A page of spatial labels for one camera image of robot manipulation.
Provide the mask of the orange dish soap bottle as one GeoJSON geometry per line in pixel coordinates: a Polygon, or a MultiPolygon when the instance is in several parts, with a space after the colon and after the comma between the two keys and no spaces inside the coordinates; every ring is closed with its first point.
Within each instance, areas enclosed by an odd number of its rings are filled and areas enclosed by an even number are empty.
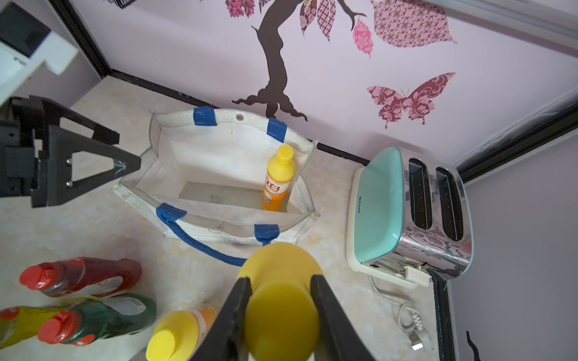
{"type": "Polygon", "coordinates": [[[279,211],[297,170],[294,149],[283,145],[268,161],[263,188],[262,207],[266,211],[279,211]]]}
{"type": "Polygon", "coordinates": [[[203,342],[217,312],[208,303],[175,311],[156,325],[145,352],[148,361],[186,361],[203,342]]]}
{"type": "Polygon", "coordinates": [[[310,281],[322,274],[307,251],[289,243],[267,245],[245,261],[238,278],[251,281],[244,334],[255,360],[309,359],[321,335],[310,281]]]}

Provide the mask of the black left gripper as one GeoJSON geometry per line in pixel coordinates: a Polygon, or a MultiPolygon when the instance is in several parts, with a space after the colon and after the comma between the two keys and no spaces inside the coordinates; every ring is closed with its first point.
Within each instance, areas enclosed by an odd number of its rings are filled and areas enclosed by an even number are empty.
{"type": "Polygon", "coordinates": [[[12,97],[1,106],[1,197],[30,197],[33,208],[63,205],[141,168],[117,146],[120,135],[51,99],[12,97]],[[60,127],[64,118],[91,138],[60,127]],[[48,140],[48,158],[35,140],[48,140]]]}

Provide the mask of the white canvas shopping bag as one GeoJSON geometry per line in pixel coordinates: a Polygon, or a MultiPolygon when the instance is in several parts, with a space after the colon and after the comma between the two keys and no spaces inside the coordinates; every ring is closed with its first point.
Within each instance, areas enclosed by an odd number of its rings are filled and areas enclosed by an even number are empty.
{"type": "Polygon", "coordinates": [[[241,266],[242,258],[221,254],[211,243],[296,244],[319,218],[301,174],[278,211],[262,207],[266,167],[278,149],[292,147],[298,171],[316,149],[280,120],[200,107],[154,114],[149,138],[140,170],[122,177],[113,191],[166,237],[241,266]]]}

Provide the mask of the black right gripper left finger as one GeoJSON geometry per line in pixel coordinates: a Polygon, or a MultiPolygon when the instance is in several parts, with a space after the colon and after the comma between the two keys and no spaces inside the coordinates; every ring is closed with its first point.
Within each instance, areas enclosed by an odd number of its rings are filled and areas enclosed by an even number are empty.
{"type": "Polygon", "coordinates": [[[251,295],[250,279],[237,279],[215,323],[190,360],[248,360],[244,323],[251,295]]]}

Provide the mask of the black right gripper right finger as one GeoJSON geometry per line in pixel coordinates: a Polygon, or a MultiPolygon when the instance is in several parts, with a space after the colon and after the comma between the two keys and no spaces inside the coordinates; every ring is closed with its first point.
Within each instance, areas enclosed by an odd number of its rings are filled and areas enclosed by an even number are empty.
{"type": "Polygon", "coordinates": [[[321,322],[315,360],[374,361],[323,275],[313,275],[310,290],[321,322]]]}

